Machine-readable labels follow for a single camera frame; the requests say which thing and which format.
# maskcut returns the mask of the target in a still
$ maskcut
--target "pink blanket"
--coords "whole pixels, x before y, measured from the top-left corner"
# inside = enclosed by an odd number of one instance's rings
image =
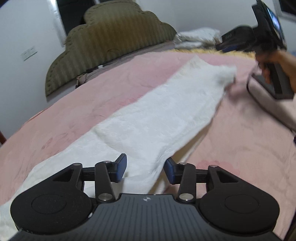
[[[78,139],[122,106],[163,84],[194,54],[148,53],[82,85],[27,122],[0,149],[0,205],[30,170]],[[255,62],[233,56],[199,55],[213,65],[236,65],[236,86],[224,98],[202,143],[189,162],[238,175],[276,198],[281,214],[275,229],[284,237],[296,206],[296,148],[291,134],[262,112],[245,91]]]

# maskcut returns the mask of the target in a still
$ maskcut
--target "headboard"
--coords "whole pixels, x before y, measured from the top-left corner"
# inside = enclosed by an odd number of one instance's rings
[[[120,56],[173,40],[176,31],[144,12],[129,0],[115,0],[89,8],[86,24],[73,28],[66,49],[51,64],[45,83],[46,96],[75,77]]]

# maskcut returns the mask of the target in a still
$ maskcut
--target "wall switch plate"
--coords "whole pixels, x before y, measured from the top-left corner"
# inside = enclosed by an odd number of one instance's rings
[[[35,46],[33,46],[33,47],[27,49],[25,52],[23,52],[21,54],[21,57],[22,57],[23,61],[25,61],[36,53],[37,53],[37,51],[35,49]]]

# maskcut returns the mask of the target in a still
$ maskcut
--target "white cloth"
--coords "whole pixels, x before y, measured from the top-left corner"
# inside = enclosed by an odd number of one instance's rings
[[[186,145],[215,114],[235,67],[212,66],[194,57],[165,84],[123,107],[73,142],[64,151],[36,165],[13,198],[72,163],[93,167],[127,154],[127,169],[119,192],[146,194],[157,181],[164,162]],[[162,193],[165,183],[158,187]],[[94,196],[94,183],[85,184]],[[10,216],[12,200],[0,207],[0,240],[17,230]]]
[[[199,28],[177,33],[174,38],[175,48],[192,49],[215,46],[221,43],[221,32],[212,28]]]

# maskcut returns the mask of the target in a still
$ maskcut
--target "wall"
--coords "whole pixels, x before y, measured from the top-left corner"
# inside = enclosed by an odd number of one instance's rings
[[[238,25],[257,24],[252,10],[256,0],[136,0],[143,10],[154,12],[161,21],[172,25],[176,31],[200,27],[219,29],[222,33]],[[274,10],[273,0],[265,3]],[[281,19],[290,51],[296,50],[296,23]]]
[[[9,0],[0,8],[0,23],[0,130],[8,138],[74,87],[45,97],[47,70],[64,51],[46,0]],[[23,61],[32,46],[38,52]]]

